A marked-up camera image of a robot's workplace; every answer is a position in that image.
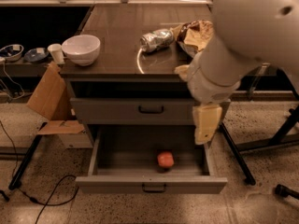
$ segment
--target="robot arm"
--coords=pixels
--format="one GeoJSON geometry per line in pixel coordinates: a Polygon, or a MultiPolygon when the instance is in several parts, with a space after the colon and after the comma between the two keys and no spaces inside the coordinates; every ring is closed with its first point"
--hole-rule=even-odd
{"type": "Polygon", "coordinates": [[[215,34],[187,70],[188,88],[201,104],[193,110],[197,144],[217,128],[216,104],[263,63],[283,69],[299,92],[298,0],[214,0],[212,17],[215,34]]]}

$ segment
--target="terrazzo floor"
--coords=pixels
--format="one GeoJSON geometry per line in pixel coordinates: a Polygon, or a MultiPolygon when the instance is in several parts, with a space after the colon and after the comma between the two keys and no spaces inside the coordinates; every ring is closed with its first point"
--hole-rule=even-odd
{"type": "MultiPolygon", "coordinates": [[[[225,125],[236,143],[271,137],[289,115],[295,102],[232,102],[225,125]]],[[[0,104],[0,120],[17,147],[30,145],[43,121],[25,104],[0,104]]],[[[0,145],[11,146],[0,129],[0,145]]],[[[299,201],[274,194],[280,183],[299,191],[299,146],[276,147],[243,154],[257,184],[244,183],[244,175],[222,133],[211,146],[217,176],[228,183],[221,194],[85,194],[65,205],[47,206],[38,223],[298,223],[299,201]]],[[[42,138],[22,179],[22,191],[44,203],[64,175],[86,175],[92,151],[65,149],[57,135],[42,138]]],[[[0,157],[0,223],[36,223],[42,205],[31,203],[8,185],[15,159],[0,157]]],[[[65,179],[50,203],[72,197],[74,178],[65,179]]]]}

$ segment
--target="white bowl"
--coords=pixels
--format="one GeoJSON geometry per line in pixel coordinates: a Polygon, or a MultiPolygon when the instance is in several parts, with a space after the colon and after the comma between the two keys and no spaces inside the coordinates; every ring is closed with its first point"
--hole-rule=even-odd
{"type": "Polygon", "coordinates": [[[81,66],[92,64],[100,53],[101,42],[94,35],[75,35],[62,44],[65,56],[81,66]]]}
{"type": "Polygon", "coordinates": [[[16,62],[21,57],[24,47],[20,44],[8,45],[0,49],[0,56],[7,61],[16,62]]]}

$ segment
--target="drawer handle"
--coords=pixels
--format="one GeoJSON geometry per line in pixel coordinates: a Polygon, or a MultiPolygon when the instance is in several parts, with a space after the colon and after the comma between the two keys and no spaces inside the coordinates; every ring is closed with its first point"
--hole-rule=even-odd
{"type": "Polygon", "coordinates": [[[152,110],[139,106],[138,111],[142,114],[162,114],[164,112],[164,106],[161,106],[159,110],[152,110]]]}
{"type": "Polygon", "coordinates": [[[161,190],[154,190],[154,189],[150,190],[150,189],[146,189],[146,185],[142,184],[142,190],[144,192],[147,192],[147,193],[164,193],[164,192],[166,192],[166,184],[163,185],[163,189],[161,189],[161,190]]]}

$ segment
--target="cardboard box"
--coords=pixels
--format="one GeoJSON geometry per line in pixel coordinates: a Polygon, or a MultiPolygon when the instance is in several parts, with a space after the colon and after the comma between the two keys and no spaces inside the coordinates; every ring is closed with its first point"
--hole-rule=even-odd
{"type": "Polygon", "coordinates": [[[92,148],[84,126],[77,120],[51,120],[38,134],[58,134],[66,148],[92,148]]]}
{"type": "Polygon", "coordinates": [[[27,106],[49,122],[38,134],[58,134],[66,148],[92,148],[84,126],[71,112],[71,104],[64,80],[59,75],[60,67],[50,63],[27,106]]]}

